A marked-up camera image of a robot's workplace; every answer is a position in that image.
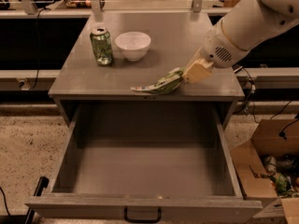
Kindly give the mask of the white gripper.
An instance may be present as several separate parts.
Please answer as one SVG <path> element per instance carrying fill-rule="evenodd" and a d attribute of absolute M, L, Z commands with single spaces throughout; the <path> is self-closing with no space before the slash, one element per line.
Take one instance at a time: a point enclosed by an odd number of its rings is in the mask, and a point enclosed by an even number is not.
<path fill-rule="evenodd" d="M 215 25 L 205 35 L 202 46 L 195 53 L 195 61 L 185 69 L 182 77 L 188 83 L 199 82 L 211 76 L 212 68 L 228 68 L 249 54 L 238 48 L 223 32 L 221 25 Z"/>

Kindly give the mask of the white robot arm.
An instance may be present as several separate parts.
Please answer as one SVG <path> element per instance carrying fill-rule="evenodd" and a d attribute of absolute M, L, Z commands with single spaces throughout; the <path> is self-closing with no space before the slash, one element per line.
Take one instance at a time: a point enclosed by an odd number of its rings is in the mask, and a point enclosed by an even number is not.
<path fill-rule="evenodd" d="M 206 33 L 183 79 L 198 82 L 228 68 L 259 44 L 299 24 L 299 0 L 241 0 Z"/>

